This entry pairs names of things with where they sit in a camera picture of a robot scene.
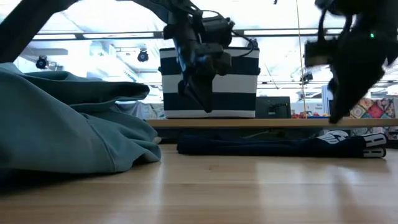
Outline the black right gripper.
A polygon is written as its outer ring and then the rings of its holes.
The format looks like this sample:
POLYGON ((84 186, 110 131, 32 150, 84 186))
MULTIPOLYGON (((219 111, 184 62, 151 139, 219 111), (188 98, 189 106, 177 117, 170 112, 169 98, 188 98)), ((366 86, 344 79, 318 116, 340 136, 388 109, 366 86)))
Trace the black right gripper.
POLYGON ((355 17, 333 56, 329 123, 338 123, 398 59, 398 0, 333 0, 332 14, 355 17))

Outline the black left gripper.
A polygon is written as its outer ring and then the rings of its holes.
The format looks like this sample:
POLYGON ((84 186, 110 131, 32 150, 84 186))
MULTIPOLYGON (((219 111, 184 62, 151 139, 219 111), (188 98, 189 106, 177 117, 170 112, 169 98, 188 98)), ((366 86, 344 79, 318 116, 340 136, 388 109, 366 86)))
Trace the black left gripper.
POLYGON ((204 43, 203 11, 191 0, 165 0, 169 21, 163 29, 165 40, 172 39, 183 80, 178 94, 190 96, 206 113, 213 111, 213 79, 231 66, 231 56, 218 43, 204 43))

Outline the navy white striped fabric bin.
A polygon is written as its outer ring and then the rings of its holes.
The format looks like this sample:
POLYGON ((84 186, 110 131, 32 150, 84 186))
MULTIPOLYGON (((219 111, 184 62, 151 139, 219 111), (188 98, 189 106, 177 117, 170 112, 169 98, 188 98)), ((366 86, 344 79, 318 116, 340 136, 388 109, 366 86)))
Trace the navy white striped fabric bin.
POLYGON ((232 56, 232 68, 227 75, 214 78, 213 110, 207 113, 189 96, 178 94, 182 75, 176 50, 160 49, 164 113, 167 119, 255 117, 260 50, 229 47, 225 51, 232 56))

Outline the navy boxer briefs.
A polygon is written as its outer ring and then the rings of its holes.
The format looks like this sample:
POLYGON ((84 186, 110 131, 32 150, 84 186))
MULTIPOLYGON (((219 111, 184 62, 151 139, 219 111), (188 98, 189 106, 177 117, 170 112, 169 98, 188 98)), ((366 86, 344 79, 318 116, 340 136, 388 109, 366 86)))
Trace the navy boxer briefs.
POLYGON ((285 156, 383 158, 388 137, 384 133, 349 136, 340 130, 307 139, 252 140, 223 139, 209 136, 182 136, 179 154, 191 156, 285 156))

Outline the teal shirt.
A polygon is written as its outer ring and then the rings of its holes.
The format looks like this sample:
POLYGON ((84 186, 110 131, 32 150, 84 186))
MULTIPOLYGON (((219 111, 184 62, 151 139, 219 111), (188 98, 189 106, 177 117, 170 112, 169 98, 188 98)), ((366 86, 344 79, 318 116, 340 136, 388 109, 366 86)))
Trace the teal shirt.
POLYGON ((116 107, 148 92, 139 83, 0 63, 0 169, 117 173, 159 161, 156 130, 116 107))

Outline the white pillar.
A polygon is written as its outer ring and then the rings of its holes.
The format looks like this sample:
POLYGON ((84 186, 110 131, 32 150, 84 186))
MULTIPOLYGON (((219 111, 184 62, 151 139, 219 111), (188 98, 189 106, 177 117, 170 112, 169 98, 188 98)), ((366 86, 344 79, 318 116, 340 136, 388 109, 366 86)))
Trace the white pillar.
POLYGON ((333 100, 333 94, 328 89, 327 85, 322 86, 322 105, 323 105, 323 113, 330 115, 330 101, 333 100))

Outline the colourful toy pile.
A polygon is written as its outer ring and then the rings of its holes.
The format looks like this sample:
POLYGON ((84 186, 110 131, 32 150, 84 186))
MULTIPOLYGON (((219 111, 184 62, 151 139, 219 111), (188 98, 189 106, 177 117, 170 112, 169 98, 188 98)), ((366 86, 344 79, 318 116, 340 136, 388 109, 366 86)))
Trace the colourful toy pile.
POLYGON ((294 113, 291 115, 292 119, 328 119, 328 114, 319 114, 319 113, 310 113, 310 112, 302 112, 302 113, 294 113))

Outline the colourful patchwork quilt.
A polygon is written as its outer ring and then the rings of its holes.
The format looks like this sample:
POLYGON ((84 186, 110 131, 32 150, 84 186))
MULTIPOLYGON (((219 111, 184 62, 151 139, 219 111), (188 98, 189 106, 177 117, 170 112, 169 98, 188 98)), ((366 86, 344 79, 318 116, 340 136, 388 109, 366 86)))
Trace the colourful patchwork quilt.
MULTIPOLYGON (((362 99, 350 111, 350 117, 354 119, 398 119, 398 98, 362 99)), ((352 136, 371 133, 384 133, 389 139, 398 140, 398 126, 359 128, 351 131, 352 136)))

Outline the grey tarp cover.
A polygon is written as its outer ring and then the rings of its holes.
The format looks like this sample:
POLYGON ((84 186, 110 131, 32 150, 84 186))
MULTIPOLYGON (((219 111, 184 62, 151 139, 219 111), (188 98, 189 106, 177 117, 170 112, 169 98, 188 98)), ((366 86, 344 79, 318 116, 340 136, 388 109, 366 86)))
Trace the grey tarp cover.
POLYGON ((141 101, 117 101, 116 106, 122 113, 131 114, 140 119, 165 119, 163 104, 143 103, 141 101))

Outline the beige wooden desk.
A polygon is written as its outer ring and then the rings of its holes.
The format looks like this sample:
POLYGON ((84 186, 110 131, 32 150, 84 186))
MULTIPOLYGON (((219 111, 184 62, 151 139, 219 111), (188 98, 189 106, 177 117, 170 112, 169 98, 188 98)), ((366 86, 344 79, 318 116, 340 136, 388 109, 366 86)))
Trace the beige wooden desk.
POLYGON ((153 128, 368 128, 398 126, 398 119, 151 119, 153 128))

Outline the black equipment box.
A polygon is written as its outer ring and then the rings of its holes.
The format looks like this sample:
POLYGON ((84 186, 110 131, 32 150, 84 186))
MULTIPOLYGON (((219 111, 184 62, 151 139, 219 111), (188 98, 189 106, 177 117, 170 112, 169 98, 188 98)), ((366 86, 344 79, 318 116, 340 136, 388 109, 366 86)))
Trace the black equipment box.
POLYGON ((257 119, 290 119, 291 116, 288 96, 259 96, 256 98, 257 119))

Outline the black aluminium table frame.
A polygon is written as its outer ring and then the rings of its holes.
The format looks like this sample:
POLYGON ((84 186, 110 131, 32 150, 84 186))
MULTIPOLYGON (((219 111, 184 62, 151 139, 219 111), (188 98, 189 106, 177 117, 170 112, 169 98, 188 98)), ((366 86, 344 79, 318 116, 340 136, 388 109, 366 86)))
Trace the black aluminium table frame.
MULTIPOLYGON (((384 133, 389 138, 388 148, 398 149, 398 127, 336 128, 336 130, 344 131, 350 136, 384 133)), ((288 140, 318 137, 330 130, 327 128, 157 128, 156 131, 164 144, 173 144, 184 135, 210 136, 221 139, 288 140)))

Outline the black light rail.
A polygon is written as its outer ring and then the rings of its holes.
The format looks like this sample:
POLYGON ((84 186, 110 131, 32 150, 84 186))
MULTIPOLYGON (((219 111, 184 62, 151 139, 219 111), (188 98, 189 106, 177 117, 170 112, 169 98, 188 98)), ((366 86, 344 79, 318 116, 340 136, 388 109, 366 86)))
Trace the black light rail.
MULTIPOLYGON (((235 30, 233 36, 245 35, 248 37, 295 37, 317 36, 318 29, 251 29, 235 30)), ((60 33, 37 34, 33 41, 64 41, 64 40, 103 40, 103 39, 163 39, 163 32, 108 32, 108 33, 60 33)))

